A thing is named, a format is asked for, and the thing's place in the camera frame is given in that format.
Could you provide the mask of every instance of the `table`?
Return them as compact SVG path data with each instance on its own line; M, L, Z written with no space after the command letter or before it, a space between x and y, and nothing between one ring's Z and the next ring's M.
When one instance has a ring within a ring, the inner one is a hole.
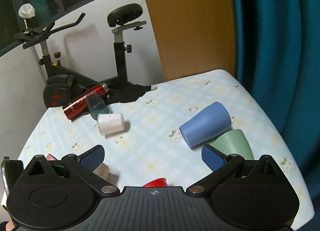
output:
M232 128L243 130L254 158L272 155L293 186L300 208L292 228L300 228L313 217L307 187L287 145L234 77L224 70L214 70L157 86L157 90L147 92L136 102L109 106L111 112L123 113L126 120L125 131L109 136L100 135L97 122L90 115L71 122L62 108L49 108L18 159L26 166L36 154L50 153L60 159L101 144L105 149L104 163L111 168L108 181L120 190L124 186L142 186L156 178L166 178L170 186L186 189L211 170L202 162L201 146L190 149L179 126L219 101L231 116Z

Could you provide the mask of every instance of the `exercise bike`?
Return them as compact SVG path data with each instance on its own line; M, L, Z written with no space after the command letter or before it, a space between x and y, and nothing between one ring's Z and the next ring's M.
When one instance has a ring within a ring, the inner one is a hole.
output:
M85 16L82 13L78 20L74 23L53 29L55 22L51 22L44 30L39 28L27 28L21 33L17 33L15 38L18 38L23 43L23 49L30 48L36 44L41 45L43 57L39 60L39 65L44 66L48 75L46 86L43 91L43 100L47 108L59 107L70 103L73 99L86 92L88 89L97 84L106 83L111 89L123 89L129 85L127 76L127 67L125 60L125 52L132 52L132 45L124 46L123 31L127 29L140 30L146 21L138 21L129 23L143 13L142 7L137 3L128 4L112 11L108 17L108 25L114 27L114 51L116 58L117 76L98 82L86 76L78 74L66 67L63 67L60 62L61 53L54 53L56 59L52 62L47 39L54 33L68 29L78 25Z

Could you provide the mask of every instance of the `blue gripper pad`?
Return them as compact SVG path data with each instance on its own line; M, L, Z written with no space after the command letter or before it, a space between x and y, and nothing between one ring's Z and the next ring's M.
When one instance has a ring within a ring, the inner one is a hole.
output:
M104 161L104 148L97 145L79 155L77 161L92 172Z
M216 171L218 168L225 165L228 161L228 156L218 151L216 148L205 145L201 150L201 157L203 162L212 170Z

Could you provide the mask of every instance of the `wooden cabinet door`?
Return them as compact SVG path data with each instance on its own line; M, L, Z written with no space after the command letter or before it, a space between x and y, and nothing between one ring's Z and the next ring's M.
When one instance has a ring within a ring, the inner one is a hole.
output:
M232 0L146 0L165 79L235 73Z

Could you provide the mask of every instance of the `red cup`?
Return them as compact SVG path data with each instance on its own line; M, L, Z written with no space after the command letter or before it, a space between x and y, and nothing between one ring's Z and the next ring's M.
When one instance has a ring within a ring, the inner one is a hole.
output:
M168 184L165 178L158 178L143 185L143 187L148 187L148 188L165 188L167 186Z
M50 153L47 155L46 159L47 159L47 160L58 160L57 158L55 158L54 156L52 156Z

